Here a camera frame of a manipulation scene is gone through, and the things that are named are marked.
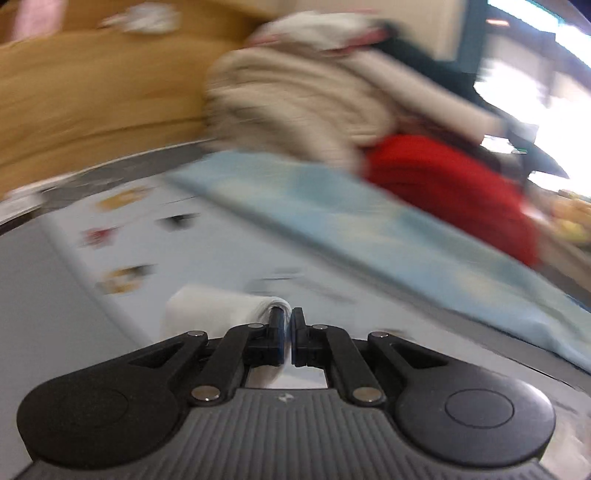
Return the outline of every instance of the light blue cloth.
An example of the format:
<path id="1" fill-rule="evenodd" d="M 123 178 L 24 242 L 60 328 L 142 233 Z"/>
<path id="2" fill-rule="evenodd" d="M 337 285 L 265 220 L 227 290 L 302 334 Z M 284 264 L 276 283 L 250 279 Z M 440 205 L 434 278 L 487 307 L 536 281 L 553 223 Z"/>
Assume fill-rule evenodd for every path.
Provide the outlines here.
<path id="1" fill-rule="evenodd" d="M 591 313 L 520 262 L 362 180 L 236 151 L 167 178 L 591 372 Z"/>

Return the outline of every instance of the circular cap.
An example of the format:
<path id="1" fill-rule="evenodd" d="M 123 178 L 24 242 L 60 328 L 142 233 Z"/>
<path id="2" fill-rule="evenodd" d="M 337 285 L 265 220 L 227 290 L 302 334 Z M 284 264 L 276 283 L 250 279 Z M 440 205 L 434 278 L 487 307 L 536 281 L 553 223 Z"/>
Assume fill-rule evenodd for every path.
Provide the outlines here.
<path id="1" fill-rule="evenodd" d="M 212 385 L 201 385 L 191 390 L 191 395 L 196 400 L 213 401 L 220 397 L 220 391 Z"/>
<path id="2" fill-rule="evenodd" d="M 421 450 L 476 468 L 504 468 L 541 456 L 555 424 L 541 391 L 459 362 L 414 370 L 393 416 Z"/>
<path id="3" fill-rule="evenodd" d="M 105 427 L 119 420 L 127 408 L 127 399 L 115 390 L 83 390 L 61 402 L 57 415 L 63 421 L 57 428 L 75 433 Z"/>
<path id="4" fill-rule="evenodd" d="M 493 429 L 508 422 L 515 409 L 511 400 L 499 392 L 472 389 L 459 391 L 449 397 L 445 411 L 466 427 Z"/>
<path id="5" fill-rule="evenodd" d="M 359 387 L 353 390 L 353 396 L 364 403 L 373 403 L 382 398 L 382 393 L 374 387 Z"/>

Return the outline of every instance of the white towel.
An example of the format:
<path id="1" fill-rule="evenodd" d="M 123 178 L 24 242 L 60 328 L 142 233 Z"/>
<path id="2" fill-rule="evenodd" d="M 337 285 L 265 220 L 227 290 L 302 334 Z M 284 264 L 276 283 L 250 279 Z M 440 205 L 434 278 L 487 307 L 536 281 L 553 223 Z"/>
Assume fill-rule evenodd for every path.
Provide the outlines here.
<path id="1" fill-rule="evenodd" d="M 248 43 L 257 44 L 268 37 L 278 37 L 309 45 L 318 51 L 336 50 L 346 48 L 356 37 L 361 37 L 374 28 L 369 15 L 352 12 L 297 12 L 263 25 L 254 32 Z"/>
<path id="2" fill-rule="evenodd" d="M 375 50 L 354 51 L 337 59 L 402 106 L 430 118 L 476 145 L 485 135 L 503 137 L 505 122 L 457 96 L 404 63 Z"/>
<path id="3" fill-rule="evenodd" d="M 181 24 L 181 14 L 174 5 L 156 2 L 129 7 L 125 13 L 105 18 L 101 27 L 119 27 L 124 32 L 162 35 L 177 31 Z"/>
<path id="4" fill-rule="evenodd" d="M 189 284 L 167 302 L 161 324 L 161 338 L 189 330 L 203 330 L 209 338 L 219 338 L 244 323 L 268 323 L 271 308 L 279 307 L 289 319 L 290 305 L 279 297 L 258 297 L 206 285 Z"/>
<path id="5" fill-rule="evenodd" d="M 373 146 L 395 127 L 380 89 L 321 57 L 243 48 L 222 56 L 208 75 L 208 134 L 241 148 L 358 173 L 356 146 Z"/>

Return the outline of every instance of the sticker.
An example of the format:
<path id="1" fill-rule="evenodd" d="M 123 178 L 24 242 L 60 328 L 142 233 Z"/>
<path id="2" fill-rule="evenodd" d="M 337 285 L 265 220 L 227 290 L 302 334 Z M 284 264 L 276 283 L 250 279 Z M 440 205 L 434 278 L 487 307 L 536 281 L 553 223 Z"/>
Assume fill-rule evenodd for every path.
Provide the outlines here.
<path id="1" fill-rule="evenodd" d="M 152 273 L 153 265 L 118 268 L 107 275 L 98 286 L 105 293 L 127 293 L 140 288 L 144 277 Z"/>
<path id="2" fill-rule="evenodd" d="M 121 193 L 105 198 L 96 204 L 99 210 L 110 212 L 117 210 L 117 208 L 124 207 L 130 203 L 138 202 L 148 196 L 153 187 L 135 187 L 133 189 L 124 190 Z"/>
<path id="3" fill-rule="evenodd" d="M 166 230 L 186 230 L 193 226 L 193 219 L 198 216 L 198 213 L 184 213 L 182 215 L 161 218 L 158 221 L 164 228 L 166 228 Z"/>
<path id="4" fill-rule="evenodd" d="M 104 247 L 105 245 L 111 245 L 113 243 L 113 234 L 118 227 L 111 228 L 91 228 L 82 232 L 84 237 L 83 247 L 90 245 L 93 247 Z"/>

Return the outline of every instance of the red cloth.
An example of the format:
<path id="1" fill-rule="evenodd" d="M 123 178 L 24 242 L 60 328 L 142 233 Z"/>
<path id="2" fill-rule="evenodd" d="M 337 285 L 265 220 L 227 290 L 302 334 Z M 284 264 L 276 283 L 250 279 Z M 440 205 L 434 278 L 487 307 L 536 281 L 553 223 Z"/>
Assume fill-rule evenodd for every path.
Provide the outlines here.
<path id="1" fill-rule="evenodd" d="M 367 179 L 526 265 L 537 262 L 519 191 L 454 148 L 418 135 L 387 137 L 368 153 Z"/>

